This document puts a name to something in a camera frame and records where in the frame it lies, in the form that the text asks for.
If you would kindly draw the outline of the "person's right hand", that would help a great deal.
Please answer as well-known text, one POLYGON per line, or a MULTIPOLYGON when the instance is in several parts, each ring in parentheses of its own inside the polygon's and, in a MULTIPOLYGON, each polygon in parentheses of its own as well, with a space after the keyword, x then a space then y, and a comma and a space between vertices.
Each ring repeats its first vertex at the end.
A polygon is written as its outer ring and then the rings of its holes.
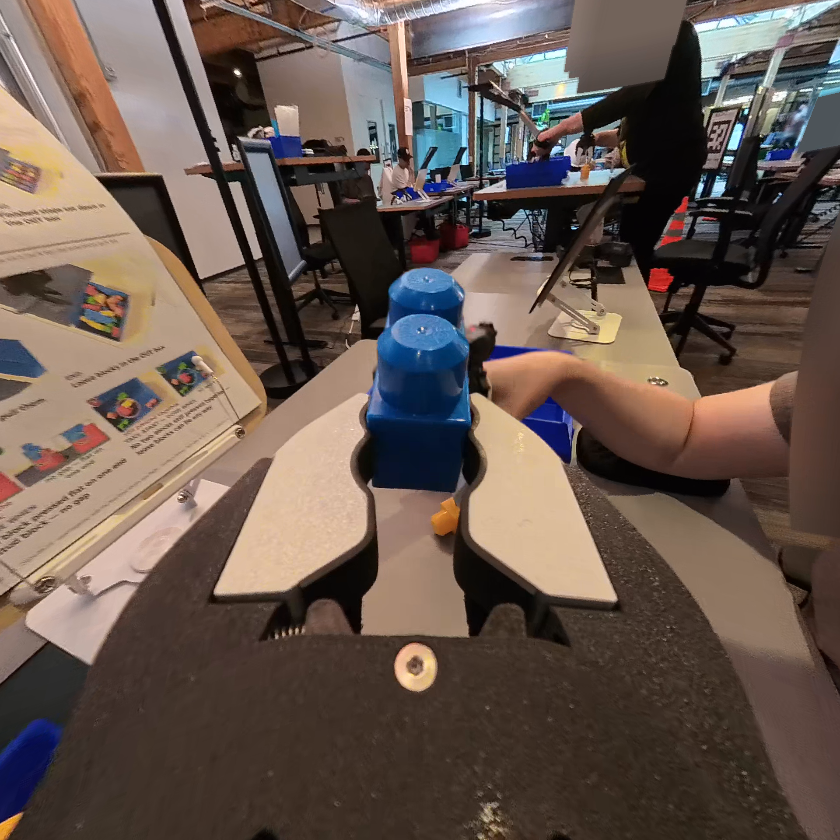
POLYGON ((520 353, 484 365, 488 398, 522 420, 551 397, 567 361, 562 353, 520 353))

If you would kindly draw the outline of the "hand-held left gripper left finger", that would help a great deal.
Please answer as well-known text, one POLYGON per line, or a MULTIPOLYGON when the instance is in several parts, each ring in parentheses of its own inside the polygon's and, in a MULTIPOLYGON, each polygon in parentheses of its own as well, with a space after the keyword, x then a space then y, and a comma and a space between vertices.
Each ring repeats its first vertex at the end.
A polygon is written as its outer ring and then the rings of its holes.
POLYGON ((214 598, 282 603, 293 618, 325 598, 361 618, 378 571, 368 403, 353 395, 276 451, 214 598))

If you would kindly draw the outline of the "black office chair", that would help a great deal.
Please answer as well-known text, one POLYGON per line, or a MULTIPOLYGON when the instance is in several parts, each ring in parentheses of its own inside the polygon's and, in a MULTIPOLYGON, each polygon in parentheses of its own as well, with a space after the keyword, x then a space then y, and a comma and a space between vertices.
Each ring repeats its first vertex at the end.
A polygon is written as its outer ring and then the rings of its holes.
POLYGON ((319 220, 359 310, 360 336, 376 340, 385 329, 390 287, 403 273, 381 214, 372 203, 345 204, 323 208, 319 220))
POLYGON ((750 245, 733 240, 734 233, 746 229, 754 214, 745 209, 712 208, 700 212, 718 225, 714 241, 683 238, 663 245, 654 252, 654 268, 666 270, 672 277, 665 309, 659 320, 669 340, 677 338, 674 349, 679 357, 691 333, 703 335, 720 349, 718 362, 728 365, 737 350, 729 342, 735 327, 700 312, 706 292, 711 288, 732 287, 744 290, 761 288, 769 275, 774 253, 781 246, 783 229, 813 194, 820 181, 838 161, 837 146, 817 150, 781 197, 759 214, 754 225, 755 239, 750 245))

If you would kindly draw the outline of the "black framed dark panel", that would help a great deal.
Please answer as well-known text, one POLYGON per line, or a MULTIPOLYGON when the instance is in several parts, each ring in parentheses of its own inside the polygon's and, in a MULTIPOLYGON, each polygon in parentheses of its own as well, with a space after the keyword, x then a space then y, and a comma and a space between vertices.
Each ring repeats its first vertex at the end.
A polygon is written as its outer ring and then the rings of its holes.
POLYGON ((170 250, 203 288, 191 250, 161 174, 104 172, 101 185, 129 215, 141 233, 170 250))

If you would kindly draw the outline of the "orange traffic cone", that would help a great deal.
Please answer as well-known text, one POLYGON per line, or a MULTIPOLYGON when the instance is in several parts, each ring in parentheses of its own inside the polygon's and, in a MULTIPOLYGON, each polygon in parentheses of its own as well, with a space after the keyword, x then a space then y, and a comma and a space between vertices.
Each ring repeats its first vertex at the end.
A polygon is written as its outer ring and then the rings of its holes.
MULTIPOLYGON (((676 244, 685 235, 686 212, 689 206, 689 197, 684 196, 680 205, 668 221, 665 231, 658 241, 657 250, 667 245, 676 244)), ((673 281, 673 276, 667 268, 653 266, 647 279, 647 288, 652 292, 666 292, 673 281)))

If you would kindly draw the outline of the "black framed standing whiteboard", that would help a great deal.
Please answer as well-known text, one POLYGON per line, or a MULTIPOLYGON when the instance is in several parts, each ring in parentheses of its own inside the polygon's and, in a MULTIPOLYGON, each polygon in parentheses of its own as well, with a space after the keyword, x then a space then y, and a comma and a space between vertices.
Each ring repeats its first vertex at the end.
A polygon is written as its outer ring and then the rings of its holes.
POLYGON ((302 217, 280 177, 270 142, 237 138, 236 144, 259 220, 263 260, 287 343, 306 355, 310 349, 325 347, 327 342, 305 337, 300 310, 318 301, 330 310, 333 319, 339 317, 336 300, 320 282, 336 255, 329 245, 311 245, 306 236, 300 236, 298 222, 302 217))

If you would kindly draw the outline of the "person's right forearm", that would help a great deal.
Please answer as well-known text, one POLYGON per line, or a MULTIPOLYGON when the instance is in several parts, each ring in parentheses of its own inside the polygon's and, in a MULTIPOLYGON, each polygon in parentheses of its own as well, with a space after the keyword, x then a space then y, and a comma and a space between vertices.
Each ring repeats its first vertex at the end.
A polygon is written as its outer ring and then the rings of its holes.
POLYGON ((690 400, 581 362, 553 396, 638 466, 699 480, 776 478, 788 475, 791 452, 770 408, 777 380, 690 400))

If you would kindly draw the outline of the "blue two-stud toy block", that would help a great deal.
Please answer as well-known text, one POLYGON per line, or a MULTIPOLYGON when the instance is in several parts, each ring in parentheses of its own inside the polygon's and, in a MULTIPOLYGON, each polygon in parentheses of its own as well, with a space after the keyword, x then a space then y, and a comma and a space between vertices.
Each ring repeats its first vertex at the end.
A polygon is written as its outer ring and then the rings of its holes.
POLYGON ((436 268, 410 269, 388 290, 365 418, 374 487, 456 489, 472 424, 464 302, 436 268))

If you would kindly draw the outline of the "white board stand base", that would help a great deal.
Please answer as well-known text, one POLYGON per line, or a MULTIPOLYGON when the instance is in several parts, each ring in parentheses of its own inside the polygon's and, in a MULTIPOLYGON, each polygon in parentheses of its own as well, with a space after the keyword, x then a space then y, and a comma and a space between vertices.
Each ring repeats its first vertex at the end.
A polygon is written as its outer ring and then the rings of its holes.
POLYGON ((74 573, 27 615, 27 628, 90 665, 113 625, 175 542, 228 491, 197 479, 187 501, 169 499, 74 573))

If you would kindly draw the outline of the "tablet on white stand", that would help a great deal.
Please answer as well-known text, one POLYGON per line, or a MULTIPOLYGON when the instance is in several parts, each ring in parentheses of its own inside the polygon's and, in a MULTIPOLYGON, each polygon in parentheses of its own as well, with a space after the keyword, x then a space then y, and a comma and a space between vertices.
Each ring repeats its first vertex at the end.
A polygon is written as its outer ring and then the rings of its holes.
POLYGON ((564 294, 566 291, 574 291, 571 285, 571 272, 583 254, 588 254, 590 257, 590 279, 595 279, 597 262, 595 251, 600 244, 594 241, 595 234, 602 233, 605 216, 620 203, 625 184, 634 179, 634 169, 630 167, 609 180, 604 191, 585 216, 583 224, 578 227, 570 246, 562 252, 557 265, 539 288, 530 311, 534 312, 548 302, 559 312, 549 327, 549 336, 588 343, 613 343, 615 341, 621 325, 621 316, 607 311, 605 306, 592 295, 583 295, 584 308, 579 309, 565 300, 564 294))

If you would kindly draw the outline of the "black framed marker sign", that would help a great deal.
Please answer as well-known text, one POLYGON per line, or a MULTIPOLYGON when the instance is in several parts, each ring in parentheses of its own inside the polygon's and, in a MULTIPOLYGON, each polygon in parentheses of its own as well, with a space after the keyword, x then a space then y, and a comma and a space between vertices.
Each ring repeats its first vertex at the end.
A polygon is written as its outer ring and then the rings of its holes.
POLYGON ((716 172, 720 169, 741 112, 742 106, 739 103, 709 109, 706 121, 707 158, 702 166, 703 172, 716 172))

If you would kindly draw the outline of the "wooden instruction board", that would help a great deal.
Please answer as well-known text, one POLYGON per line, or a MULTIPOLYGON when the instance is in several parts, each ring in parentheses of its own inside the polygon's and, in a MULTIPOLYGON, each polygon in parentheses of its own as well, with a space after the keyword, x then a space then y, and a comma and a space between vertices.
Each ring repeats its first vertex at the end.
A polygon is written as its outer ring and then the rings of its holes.
POLYGON ((5 90, 1 139, 4 604, 236 445, 266 393, 182 263, 5 90))

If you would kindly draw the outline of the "black pole stand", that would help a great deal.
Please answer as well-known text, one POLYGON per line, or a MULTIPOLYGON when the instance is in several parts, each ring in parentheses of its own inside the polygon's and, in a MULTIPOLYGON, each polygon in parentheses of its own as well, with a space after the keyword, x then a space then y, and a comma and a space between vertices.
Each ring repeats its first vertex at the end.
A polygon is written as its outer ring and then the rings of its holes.
POLYGON ((286 346, 281 338, 277 320, 275 319, 266 293, 265 284, 259 273, 242 218, 239 215, 237 204, 231 193, 230 185, 224 172, 224 165, 219 156, 214 136, 198 95, 192 72, 187 64, 180 39, 175 32, 168 4, 166 1, 153 1, 152 4, 175 66, 175 71, 185 94, 187 105, 199 133, 206 159, 211 167, 213 180, 222 199, 227 219, 233 229, 241 256, 244 259, 250 284, 254 290, 259 309, 269 331, 270 342, 276 351, 278 363, 260 373, 260 381, 269 398, 276 400, 286 399, 311 380, 314 376, 314 368, 311 364, 305 365, 303 361, 294 362, 287 356, 286 346))

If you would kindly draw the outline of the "black round pad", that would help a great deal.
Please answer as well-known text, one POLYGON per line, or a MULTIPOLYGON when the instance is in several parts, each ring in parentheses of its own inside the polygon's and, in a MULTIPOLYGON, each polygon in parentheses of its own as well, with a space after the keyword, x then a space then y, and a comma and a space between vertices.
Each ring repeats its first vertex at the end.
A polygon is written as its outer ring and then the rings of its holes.
POLYGON ((576 435, 575 455, 579 467, 594 476, 616 484, 665 494, 720 498, 731 484, 730 479, 691 479, 641 467, 616 455, 585 428, 581 428, 576 435))

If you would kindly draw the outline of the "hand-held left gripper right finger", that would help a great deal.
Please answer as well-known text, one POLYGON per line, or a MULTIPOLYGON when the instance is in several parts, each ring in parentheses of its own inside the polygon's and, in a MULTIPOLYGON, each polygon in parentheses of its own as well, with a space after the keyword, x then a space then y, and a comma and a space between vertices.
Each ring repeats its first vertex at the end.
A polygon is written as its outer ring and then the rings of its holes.
POLYGON ((548 632, 550 609, 612 611, 618 595, 564 462, 486 396, 470 396, 455 535, 455 580, 470 632, 503 603, 529 632, 548 632))

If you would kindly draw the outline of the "blue plastic bin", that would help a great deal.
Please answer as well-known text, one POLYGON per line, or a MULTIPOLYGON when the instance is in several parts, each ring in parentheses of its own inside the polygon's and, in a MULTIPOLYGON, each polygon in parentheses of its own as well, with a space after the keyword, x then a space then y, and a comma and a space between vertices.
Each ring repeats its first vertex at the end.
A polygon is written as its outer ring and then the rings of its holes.
POLYGON ((561 186, 571 171, 572 161, 567 155, 509 164, 506 169, 508 190, 561 186))
MULTIPOLYGON (((533 352, 544 353, 548 351, 546 349, 497 344, 490 353, 490 360, 503 360, 533 352)), ((538 435, 565 464, 571 462, 574 420, 554 399, 548 398, 521 421, 538 435)))
POLYGON ((1 752, 1 821, 24 810, 43 779, 62 736, 46 719, 30 722, 1 752))

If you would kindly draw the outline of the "wooden standing desk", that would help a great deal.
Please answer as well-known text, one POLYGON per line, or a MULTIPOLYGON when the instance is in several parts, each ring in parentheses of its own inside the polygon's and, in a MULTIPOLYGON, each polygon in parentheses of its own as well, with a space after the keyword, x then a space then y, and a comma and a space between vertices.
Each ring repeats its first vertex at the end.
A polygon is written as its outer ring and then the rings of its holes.
MULTIPOLYGON (((275 159, 276 167, 285 186, 316 186, 356 180, 364 174, 367 164, 380 163, 374 155, 303 155, 275 159)), ((222 163, 228 182, 245 183, 245 166, 242 162, 222 163)), ((187 175, 200 175, 214 179, 210 164, 196 164, 184 169, 187 175)))

